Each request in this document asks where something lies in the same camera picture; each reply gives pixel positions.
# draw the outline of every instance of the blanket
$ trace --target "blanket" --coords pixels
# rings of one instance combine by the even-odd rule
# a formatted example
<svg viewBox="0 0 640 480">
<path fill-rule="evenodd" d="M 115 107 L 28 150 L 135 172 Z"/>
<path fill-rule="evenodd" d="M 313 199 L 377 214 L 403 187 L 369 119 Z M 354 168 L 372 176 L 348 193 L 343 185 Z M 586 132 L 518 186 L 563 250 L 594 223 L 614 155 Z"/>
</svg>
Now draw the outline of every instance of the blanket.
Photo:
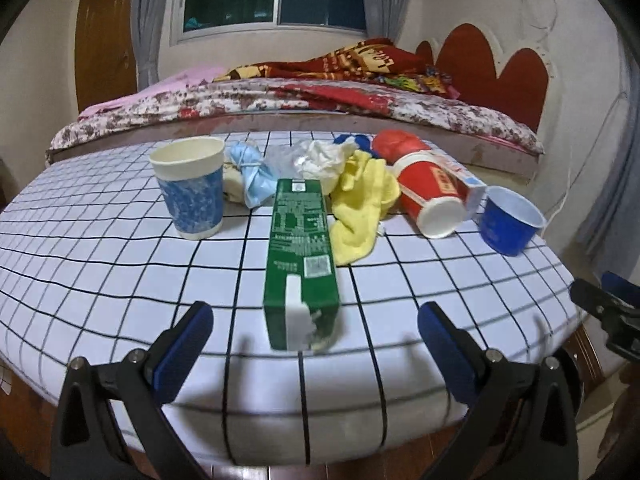
<svg viewBox="0 0 640 480">
<path fill-rule="evenodd" d="M 155 85 L 146 87 L 137 94 L 125 95 L 124 97 L 119 97 L 112 101 L 89 106 L 80 113 L 79 119 L 85 119 L 101 112 L 107 112 L 108 110 L 115 110 L 116 108 L 121 108 L 140 101 L 142 98 L 162 92 L 180 90 L 188 88 L 189 86 L 206 84 L 207 82 L 213 81 L 223 73 L 225 73 L 225 69 L 217 66 L 188 68 L 187 70 L 183 70 L 182 72 L 178 72 L 171 77 L 159 81 Z"/>
<path fill-rule="evenodd" d="M 282 77 L 361 81 L 457 99 L 451 78 L 388 38 L 365 40 L 300 62 L 265 62 L 235 68 L 216 81 Z"/>
<path fill-rule="evenodd" d="M 80 119 L 56 134 L 51 141 L 49 160 L 54 152 L 152 124 L 281 110 L 391 118 L 497 142 L 508 141 L 527 153 L 543 153 L 542 144 L 529 127 L 489 108 L 369 82 L 251 78 L 162 92 Z"/>
</svg>

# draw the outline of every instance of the grid tablecloth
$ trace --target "grid tablecloth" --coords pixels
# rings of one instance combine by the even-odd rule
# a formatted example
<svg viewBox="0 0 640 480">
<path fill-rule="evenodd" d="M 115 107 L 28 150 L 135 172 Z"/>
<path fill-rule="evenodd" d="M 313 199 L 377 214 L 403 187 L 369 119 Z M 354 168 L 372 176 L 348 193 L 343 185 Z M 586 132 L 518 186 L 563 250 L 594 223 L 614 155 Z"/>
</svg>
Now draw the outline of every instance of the grid tablecloth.
<svg viewBox="0 0 640 480">
<path fill-rule="evenodd" d="M 265 149 L 338 133 L 222 137 L 247 135 Z M 261 307 L 271 207 L 226 204 L 218 234 L 183 240 L 148 164 L 159 144 L 58 162 L 0 214 L 0 354 L 53 402 L 73 356 L 121 360 L 204 300 L 214 306 L 212 335 L 164 407 L 187 448 L 203 463 L 332 462 L 465 413 L 418 334 L 425 301 L 481 347 L 521 362 L 539 362 L 581 322 L 572 276 L 539 237 L 507 258 L 473 221 L 427 240 L 393 214 L 368 257 L 337 269 L 336 343 L 321 354 L 273 352 Z M 114 410 L 140 448 L 122 404 Z"/>
</svg>

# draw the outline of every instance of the blue gripper pad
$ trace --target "blue gripper pad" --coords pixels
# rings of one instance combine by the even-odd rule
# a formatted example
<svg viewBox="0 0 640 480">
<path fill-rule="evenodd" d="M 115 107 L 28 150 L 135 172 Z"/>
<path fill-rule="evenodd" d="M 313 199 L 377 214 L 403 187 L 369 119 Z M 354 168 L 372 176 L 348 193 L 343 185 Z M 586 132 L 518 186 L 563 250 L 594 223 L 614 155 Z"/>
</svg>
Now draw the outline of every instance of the blue gripper pad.
<svg viewBox="0 0 640 480">
<path fill-rule="evenodd" d="M 602 275 L 600 283 L 605 292 L 613 294 L 632 307 L 640 308 L 640 286 L 636 286 L 609 271 Z"/>
<path fill-rule="evenodd" d="M 486 369 L 478 344 L 464 330 L 457 329 L 433 301 L 418 309 L 418 330 L 453 397 L 471 407 L 478 398 L 479 379 Z"/>
<path fill-rule="evenodd" d="M 194 303 L 176 326 L 164 330 L 149 349 L 145 379 L 161 406 L 173 402 L 213 330 L 213 310 Z"/>
</svg>

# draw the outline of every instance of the plastic bag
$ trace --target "plastic bag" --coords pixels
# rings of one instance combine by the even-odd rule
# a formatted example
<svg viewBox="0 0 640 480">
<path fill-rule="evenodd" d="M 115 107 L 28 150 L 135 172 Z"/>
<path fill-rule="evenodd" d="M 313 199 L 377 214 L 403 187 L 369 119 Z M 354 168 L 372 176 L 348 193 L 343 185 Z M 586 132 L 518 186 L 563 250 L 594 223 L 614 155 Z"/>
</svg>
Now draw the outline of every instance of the plastic bag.
<svg viewBox="0 0 640 480">
<path fill-rule="evenodd" d="M 326 196 L 338 184 L 345 163 L 357 149 L 353 139 L 342 144 L 308 139 L 291 147 L 270 148 L 264 161 L 279 178 L 319 180 L 322 194 Z"/>
</svg>

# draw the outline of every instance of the yellow cloth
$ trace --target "yellow cloth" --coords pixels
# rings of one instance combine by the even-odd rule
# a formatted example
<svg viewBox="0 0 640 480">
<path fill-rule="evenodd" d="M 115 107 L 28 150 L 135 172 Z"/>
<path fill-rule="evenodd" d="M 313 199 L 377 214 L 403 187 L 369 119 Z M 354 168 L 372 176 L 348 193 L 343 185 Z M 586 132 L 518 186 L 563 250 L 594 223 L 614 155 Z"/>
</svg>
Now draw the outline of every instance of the yellow cloth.
<svg viewBox="0 0 640 480">
<path fill-rule="evenodd" d="M 350 264 L 373 250 L 378 223 L 399 196 L 398 181 L 385 161 L 356 150 L 331 193 L 337 220 L 330 229 L 336 265 Z"/>
</svg>

